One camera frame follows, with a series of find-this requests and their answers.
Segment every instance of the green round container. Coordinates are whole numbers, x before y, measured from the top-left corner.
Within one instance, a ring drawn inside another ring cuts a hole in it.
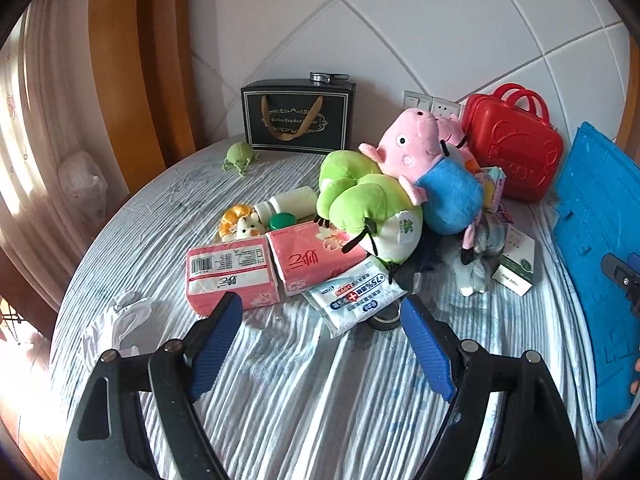
[[[296,217],[291,213],[277,213],[269,220],[269,227],[272,231],[276,229],[284,229],[296,224]]]

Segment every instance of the electrical outlet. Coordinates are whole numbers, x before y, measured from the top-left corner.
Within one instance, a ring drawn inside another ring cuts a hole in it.
[[[417,94],[416,92],[404,91],[404,99],[402,101],[402,110],[408,108],[420,108],[426,112],[431,111],[431,105],[433,105],[433,97],[426,94]]]
[[[439,97],[432,99],[430,111],[436,117],[445,117],[447,119],[449,119],[451,114],[456,114],[458,118],[462,115],[462,107],[458,103],[440,99]]]

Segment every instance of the pig ear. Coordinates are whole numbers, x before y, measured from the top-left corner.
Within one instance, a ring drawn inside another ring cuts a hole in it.
[[[384,156],[381,156],[380,152],[370,144],[363,143],[360,146],[358,146],[358,149],[360,150],[361,153],[363,153],[364,155],[367,155],[371,160],[373,160],[378,164],[381,164],[382,162],[385,161]]]

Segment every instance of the white plastic bottle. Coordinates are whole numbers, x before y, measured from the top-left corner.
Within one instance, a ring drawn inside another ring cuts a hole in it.
[[[318,196],[309,186],[299,187],[272,196],[264,202],[254,205],[262,225],[269,225],[269,220],[276,213],[291,213],[296,220],[316,214]]]

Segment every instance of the blue plush shirt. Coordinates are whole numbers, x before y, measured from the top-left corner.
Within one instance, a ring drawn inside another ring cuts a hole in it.
[[[482,207],[482,186],[465,168],[443,158],[415,183],[427,191],[424,221],[437,234],[464,231]]]

